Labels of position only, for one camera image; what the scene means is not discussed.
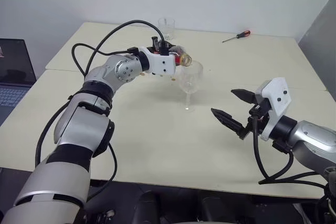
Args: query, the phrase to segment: white wall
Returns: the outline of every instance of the white wall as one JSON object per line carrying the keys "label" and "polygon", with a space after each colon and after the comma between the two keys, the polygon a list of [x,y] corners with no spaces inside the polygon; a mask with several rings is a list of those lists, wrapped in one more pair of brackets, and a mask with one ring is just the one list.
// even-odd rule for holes
{"label": "white wall", "polygon": [[0,0],[0,37],[27,42],[37,75],[84,21],[171,16],[179,28],[299,40],[328,0]]}

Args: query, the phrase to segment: laptop screen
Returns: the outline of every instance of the laptop screen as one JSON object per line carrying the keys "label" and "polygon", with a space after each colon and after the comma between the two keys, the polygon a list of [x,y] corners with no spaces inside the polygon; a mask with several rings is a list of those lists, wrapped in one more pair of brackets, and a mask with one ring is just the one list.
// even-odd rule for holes
{"label": "laptop screen", "polygon": [[0,39],[0,83],[33,85],[36,77],[23,39]]}

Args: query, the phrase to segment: glass stem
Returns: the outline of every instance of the glass stem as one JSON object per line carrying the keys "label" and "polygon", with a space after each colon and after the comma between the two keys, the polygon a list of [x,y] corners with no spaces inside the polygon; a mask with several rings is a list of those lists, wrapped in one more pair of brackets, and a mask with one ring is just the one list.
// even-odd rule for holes
{"label": "glass stem", "polygon": [[185,97],[185,109],[188,110],[190,107],[190,96],[191,94],[187,93],[186,97]]}

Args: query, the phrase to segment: drinking glass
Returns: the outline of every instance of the drinking glass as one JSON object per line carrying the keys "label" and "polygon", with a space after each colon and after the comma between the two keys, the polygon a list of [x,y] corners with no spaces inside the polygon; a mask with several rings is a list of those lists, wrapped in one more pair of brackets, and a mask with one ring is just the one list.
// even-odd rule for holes
{"label": "drinking glass", "polygon": [[179,77],[180,88],[186,93],[185,110],[190,110],[190,97],[201,85],[203,78],[203,66],[198,61],[193,60],[188,67],[181,67]]}
{"label": "drinking glass", "polygon": [[174,38],[175,33],[175,20],[173,18],[160,18],[158,20],[159,30],[162,32],[165,40]]}

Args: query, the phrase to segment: laptop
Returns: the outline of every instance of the laptop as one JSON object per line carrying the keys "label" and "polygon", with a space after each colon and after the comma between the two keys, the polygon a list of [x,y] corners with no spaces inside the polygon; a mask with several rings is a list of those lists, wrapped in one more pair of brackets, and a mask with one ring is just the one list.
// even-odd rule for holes
{"label": "laptop", "polygon": [[0,125],[35,82],[25,41],[0,38]]}

